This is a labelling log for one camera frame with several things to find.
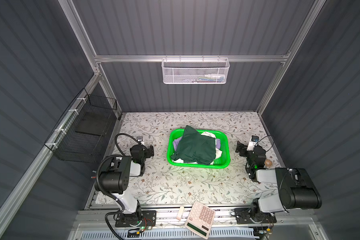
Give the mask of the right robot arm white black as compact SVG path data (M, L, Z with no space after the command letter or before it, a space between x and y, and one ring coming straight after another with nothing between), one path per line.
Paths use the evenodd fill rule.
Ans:
M292 209L319 209L322 198L308 172L302 168L266 168L266 150L257 141L248 145L237 142L235 152L245 157L245 170L255 183L273 184L277 191L267 197L255 198L246 209L235 209L238 224L249 219L255 224L277 222L275 213Z

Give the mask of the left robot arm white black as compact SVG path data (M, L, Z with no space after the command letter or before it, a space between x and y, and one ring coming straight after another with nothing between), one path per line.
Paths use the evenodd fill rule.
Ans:
M155 155L154 147L137 144L130 148L130 156L107 156L95 176L95 190L116 201L124 215L141 211L139 201L128 190L131 177L141 177L146 170L146 159Z

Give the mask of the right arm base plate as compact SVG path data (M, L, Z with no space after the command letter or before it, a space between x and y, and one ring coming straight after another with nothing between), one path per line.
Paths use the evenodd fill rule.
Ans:
M250 208L235 208L231 215L236 219L237 224L275 224L276 216L270 213L255 213Z

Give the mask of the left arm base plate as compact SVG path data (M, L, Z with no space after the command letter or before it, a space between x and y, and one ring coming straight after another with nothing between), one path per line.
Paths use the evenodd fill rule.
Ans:
M137 211L133 214L119 214L114 217L116 228L154 227L156 225L156 211Z

